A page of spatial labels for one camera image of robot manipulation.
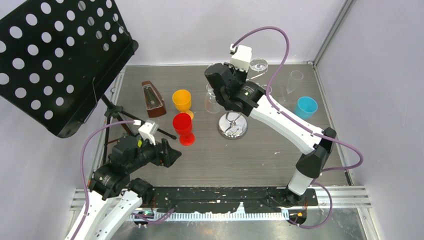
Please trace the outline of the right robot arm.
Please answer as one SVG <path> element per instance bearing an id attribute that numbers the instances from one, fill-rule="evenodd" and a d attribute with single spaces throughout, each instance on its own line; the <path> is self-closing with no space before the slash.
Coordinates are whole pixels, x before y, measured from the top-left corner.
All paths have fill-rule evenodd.
<path id="1" fill-rule="evenodd" d="M 226 109 L 266 124 L 300 150 L 301 156 L 284 193 L 290 205 L 299 205 L 305 199 L 309 185 L 323 171 L 333 150 L 333 143 L 326 137 L 335 137 L 336 131 L 330 127 L 313 127 L 312 132 L 306 131 L 295 121 L 304 125 L 307 122 L 278 104 L 272 106 L 272 97 L 267 96 L 266 91 L 254 82 L 249 81 L 238 87 L 222 86 L 217 92 Z"/>

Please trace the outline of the blue wine glass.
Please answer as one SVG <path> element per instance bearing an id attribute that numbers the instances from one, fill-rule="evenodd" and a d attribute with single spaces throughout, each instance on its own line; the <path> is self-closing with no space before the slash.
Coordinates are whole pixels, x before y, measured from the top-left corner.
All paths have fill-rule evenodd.
<path id="1" fill-rule="evenodd" d="M 307 120 L 318 110 L 317 102 L 309 96 L 302 96 L 298 99 L 294 108 L 294 114 L 303 120 Z"/>

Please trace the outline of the yellow wine glass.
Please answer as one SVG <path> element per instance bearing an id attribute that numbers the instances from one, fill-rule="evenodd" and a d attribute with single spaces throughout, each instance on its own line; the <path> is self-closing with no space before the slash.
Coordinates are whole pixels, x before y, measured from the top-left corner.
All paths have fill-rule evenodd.
<path id="1" fill-rule="evenodd" d="M 191 93 L 186 89 L 179 89 L 172 95 L 172 102 L 179 114 L 186 114 L 191 120 L 194 118 L 194 113 L 190 110 L 192 106 Z"/>

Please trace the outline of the chrome wine glass rack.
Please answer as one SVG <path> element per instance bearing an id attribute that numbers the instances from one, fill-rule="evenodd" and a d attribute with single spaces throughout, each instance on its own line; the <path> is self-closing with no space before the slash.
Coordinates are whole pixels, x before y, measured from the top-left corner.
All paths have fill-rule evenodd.
<path id="1" fill-rule="evenodd" d="M 220 117 L 217 123 L 218 132 L 226 139 L 236 140 L 244 137 L 248 131 L 247 117 L 266 93 L 266 90 L 254 81 L 247 79 L 243 89 L 248 91 L 246 99 L 216 99 L 226 113 Z"/>

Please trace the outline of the clear wine glass front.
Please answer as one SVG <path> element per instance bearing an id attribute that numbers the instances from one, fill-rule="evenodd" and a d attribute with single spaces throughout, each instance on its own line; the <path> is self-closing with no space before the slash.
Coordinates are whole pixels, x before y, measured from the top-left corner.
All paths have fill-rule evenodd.
<path id="1" fill-rule="evenodd" d="M 221 106 L 216 101 L 214 90 L 209 83 L 206 85 L 206 95 L 205 95 L 204 106 L 206 111 L 211 114 L 217 114 L 221 111 Z"/>

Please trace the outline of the red wine glass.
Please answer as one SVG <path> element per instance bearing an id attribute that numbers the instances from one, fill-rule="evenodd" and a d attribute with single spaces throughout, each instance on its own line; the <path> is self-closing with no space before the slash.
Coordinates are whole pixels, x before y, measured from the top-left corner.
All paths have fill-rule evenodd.
<path id="1" fill-rule="evenodd" d="M 190 115 L 178 113 L 172 120 L 172 126 L 179 135 L 179 142 L 183 146 L 190 146 L 195 142 L 195 135 L 192 133 L 193 124 Z"/>

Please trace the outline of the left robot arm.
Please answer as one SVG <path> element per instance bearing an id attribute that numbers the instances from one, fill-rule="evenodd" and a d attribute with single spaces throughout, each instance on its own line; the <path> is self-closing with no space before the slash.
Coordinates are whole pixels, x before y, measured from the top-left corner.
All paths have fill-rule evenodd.
<path id="1" fill-rule="evenodd" d="M 67 240 L 110 240 L 137 208 L 148 207 L 154 199 L 154 187 L 141 178 L 131 180 L 131 174 L 149 163 L 169 168 L 182 156 L 166 139 L 155 139 L 159 128 L 153 120 L 134 119 L 128 124 L 138 127 L 141 138 L 119 138 L 110 161 L 92 173 Z"/>

